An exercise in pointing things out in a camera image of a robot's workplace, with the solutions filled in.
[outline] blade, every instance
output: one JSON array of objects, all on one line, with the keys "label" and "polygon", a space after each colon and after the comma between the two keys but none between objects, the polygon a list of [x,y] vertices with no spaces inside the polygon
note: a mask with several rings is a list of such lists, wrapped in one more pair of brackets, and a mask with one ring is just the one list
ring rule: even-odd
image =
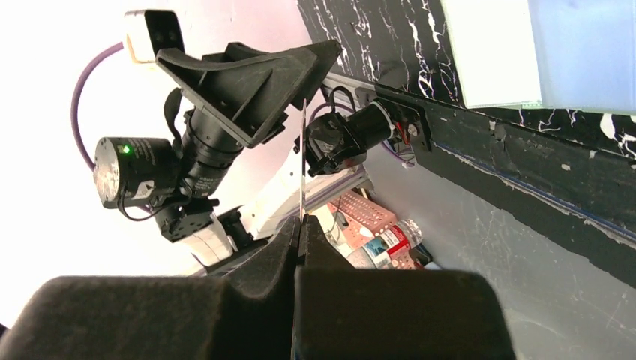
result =
[{"label": "blade", "polygon": [[300,218],[305,216],[305,131],[307,130],[307,99],[302,101],[302,124],[300,127],[300,152],[301,152],[301,175],[300,175]]}]

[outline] black cable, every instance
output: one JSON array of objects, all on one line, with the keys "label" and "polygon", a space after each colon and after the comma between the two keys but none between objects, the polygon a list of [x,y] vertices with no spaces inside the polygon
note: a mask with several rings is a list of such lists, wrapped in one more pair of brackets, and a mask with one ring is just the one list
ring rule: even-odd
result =
[{"label": "black cable", "polygon": [[[338,205],[336,206],[336,212],[334,214],[334,225],[329,230],[329,234],[331,234],[332,231],[334,231],[334,229],[336,228],[336,225],[338,224],[338,214],[342,214],[342,212],[340,211],[340,205],[341,204],[342,204],[342,195],[340,195],[340,197],[338,198]],[[334,244],[337,244],[338,240],[340,240],[340,234],[341,233],[342,233],[342,230],[339,229],[338,237],[334,240]]]},{"label": "black cable", "polygon": [[163,103],[163,117],[166,119],[166,125],[170,133],[175,138],[174,145],[181,151],[181,134],[175,127],[175,120],[179,114],[179,107],[181,106],[182,93],[180,88],[174,88],[166,97],[166,102]]},{"label": "black cable", "polygon": [[157,209],[156,211],[150,212],[150,209],[148,209],[148,216],[146,217],[141,217],[141,218],[137,218],[137,217],[131,217],[128,212],[126,211],[126,207],[124,206],[124,200],[125,200],[125,194],[126,194],[126,185],[124,185],[124,187],[121,190],[121,196],[119,197],[119,200],[117,201],[117,209],[119,210],[119,212],[124,215],[124,218],[127,218],[130,221],[135,221],[135,222],[141,222],[141,221],[146,221],[146,220],[150,220],[152,219],[156,214],[159,214],[160,212],[162,212],[165,209],[168,209],[169,207],[173,207],[173,206],[186,206],[187,204],[190,203],[190,201],[192,200],[192,188],[189,186],[184,186],[184,189],[187,190],[188,194],[187,194],[187,199],[180,201],[180,202],[174,202],[171,203],[169,205],[165,205],[165,206],[161,206],[159,209]]},{"label": "black cable", "polygon": [[357,109],[356,109],[356,102],[353,100],[353,94],[348,88],[345,88],[342,85],[336,86],[333,90],[331,90],[331,94],[329,94],[329,104],[331,104],[331,112],[332,113],[336,112],[336,99],[335,99],[336,92],[342,92],[349,98],[349,102],[351,103],[351,108],[353,109],[353,112],[355,113]]}]

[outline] water bottle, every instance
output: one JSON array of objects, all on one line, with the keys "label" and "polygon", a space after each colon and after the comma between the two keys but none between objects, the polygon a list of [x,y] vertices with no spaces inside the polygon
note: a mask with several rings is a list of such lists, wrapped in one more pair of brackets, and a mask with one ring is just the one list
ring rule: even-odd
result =
[{"label": "water bottle", "polygon": [[422,242],[413,220],[401,220],[346,257],[358,269],[391,269],[392,261]]}]

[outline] white device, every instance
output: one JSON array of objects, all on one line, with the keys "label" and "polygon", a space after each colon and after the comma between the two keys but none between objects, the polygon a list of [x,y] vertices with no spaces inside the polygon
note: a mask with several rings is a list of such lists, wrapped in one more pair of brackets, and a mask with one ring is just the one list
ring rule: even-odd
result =
[{"label": "white device", "polygon": [[[245,230],[254,240],[268,238],[276,233],[278,224],[299,213],[301,154],[290,151],[283,166],[259,192],[256,199],[243,205],[238,211]],[[324,206],[341,194],[368,180],[365,168],[360,165],[334,175],[306,176],[305,196],[307,213]],[[176,242],[187,246],[204,265],[211,266],[225,260],[237,250],[234,241],[225,233],[221,223],[212,216],[214,223]]]},{"label": "white device", "polygon": [[184,50],[179,20],[168,10],[135,10],[124,14],[124,47],[135,65],[155,69],[159,49]]}]

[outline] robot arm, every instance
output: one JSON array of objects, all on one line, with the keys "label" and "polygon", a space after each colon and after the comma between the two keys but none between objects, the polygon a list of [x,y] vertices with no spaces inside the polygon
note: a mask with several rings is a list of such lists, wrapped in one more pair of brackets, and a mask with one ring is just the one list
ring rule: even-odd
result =
[{"label": "robot arm", "polygon": [[[209,197],[245,148],[284,131],[284,110],[290,104],[301,109],[303,100],[315,95],[341,46],[330,40],[265,53],[231,43],[225,52],[200,60],[178,46],[152,48],[158,67],[178,84],[164,105],[174,139],[101,139],[94,181],[105,208],[135,221],[154,218],[163,237],[187,245],[199,261],[211,265],[255,239],[268,238],[299,207],[299,139],[253,202],[217,218],[218,200]],[[174,121],[182,97],[194,108],[184,114],[181,135]],[[332,111],[306,129],[309,210],[366,181],[362,163],[367,150],[393,134],[385,104],[372,102],[347,117],[335,112],[333,96],[331,104]],[[133,219],[126,212],[131,206],[149,216]]]}]

